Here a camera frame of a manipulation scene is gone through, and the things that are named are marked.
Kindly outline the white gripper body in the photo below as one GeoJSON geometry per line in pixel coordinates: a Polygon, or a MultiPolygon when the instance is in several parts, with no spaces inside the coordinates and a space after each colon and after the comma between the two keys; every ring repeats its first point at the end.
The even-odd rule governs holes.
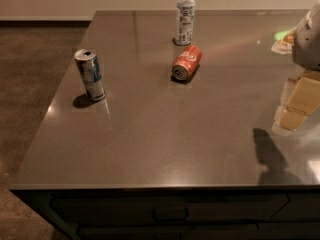
{"type": "Polygon", "coordinates": [[[309,70],[320,70],[320,0],[297,24],[293,61],[309,70]]]}

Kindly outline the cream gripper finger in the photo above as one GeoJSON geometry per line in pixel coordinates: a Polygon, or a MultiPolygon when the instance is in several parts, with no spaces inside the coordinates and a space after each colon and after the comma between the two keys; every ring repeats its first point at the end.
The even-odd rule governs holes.
{"type": "Polygon", "coordinates": [[[288,136],[320,107],[320,72],[306,71],[297,79],[288,79],[284,85],[272,131],[288,136]]]}
{"type": "Polygon", "coordinates": [[[275,42],[271,47],[271,51],[280,55],[291,54],[295,34],[295,28],[276,33],[274,35],[275,42]]]}

